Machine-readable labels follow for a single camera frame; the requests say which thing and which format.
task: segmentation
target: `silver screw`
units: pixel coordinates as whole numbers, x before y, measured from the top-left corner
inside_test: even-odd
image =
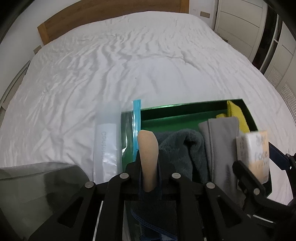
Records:
[[[127,174],[126,172],[123,172],[123,173],[121,173],[121,174],[119,175],[119,177],[120,177],[121,179],[127,179],[127,178],[128,178],[128,174]]]
[[[207,188],[214,189],[215,188],[215,184],[214,183],[207,183]]]
[[[172,178],[174,178],[174,179],[179,179],[180,177],[181,177],[180,173],[175,172],[172,174]]]
[[[259,188],[255,188],[254,191],[253,191],[253,193],[254,193],[256,196],[258,196],[259,193],[260,193]]]
[[[92,187],[94,186],[94,183],[93,183],[93,182],[86,182],[86,183],[84,184],[84,186],[85,186],[86,188],[92,188]]]

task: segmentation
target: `bed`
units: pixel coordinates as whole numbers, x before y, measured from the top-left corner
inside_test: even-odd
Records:
[[[0,167],[62,161],[92,179],[96,107],[113,99],[127,111],[135,99],[147,108],[242,98],[270,142],[296,152],[282,97],[246,57],[186,14],[189,1],[121,2],[82,0],[38,27],[46,45],[6,110]],[[270,170],[269,198],[288,204],[286,173],[273,162]]]

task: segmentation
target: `yellow cloth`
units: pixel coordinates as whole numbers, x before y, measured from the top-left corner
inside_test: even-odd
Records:
[[[235,116],[239,120],[239,129],[243,133],[248,133],[250,132],[250,129],[248,127],[248,124],[246,122],[246,119],[244,117],[244,114],[242,113],[241,108],[239,108],[235,103],[232,101],[228,100],[227,101],[227,115],[222,113],[216,115],[216,118],[221,118],[221,117],[232,117]]]
[[[216,118],[222,118],[222,117],[227,117],[227,115],[224,113],[216,115]]]

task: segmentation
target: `green box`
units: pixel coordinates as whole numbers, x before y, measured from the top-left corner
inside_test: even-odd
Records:
[[[246,104],[242,99],[231,100],[239,106],[245,116],[250,131],[257,131],[257,126]],[[227,100],[196,102],[188,104],[176,104],[152,107],[141,110],[141,129],[152,132],[178,131],[185,128],[199,130],[198,124],[215,118],[216,115],[227,114]],[[126,165],[133,161],[133,130],[132,112],[124,112],[121,115],[122,132],[122,164],[123,170]],[[271,193],[271,178],[264,184],[266,193]]]

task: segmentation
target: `wooden headboard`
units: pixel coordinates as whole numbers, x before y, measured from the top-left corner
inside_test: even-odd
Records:
[[[87,24],[134,12],[189,12],[189,0],[81,0],[38,26],[43,44]]]

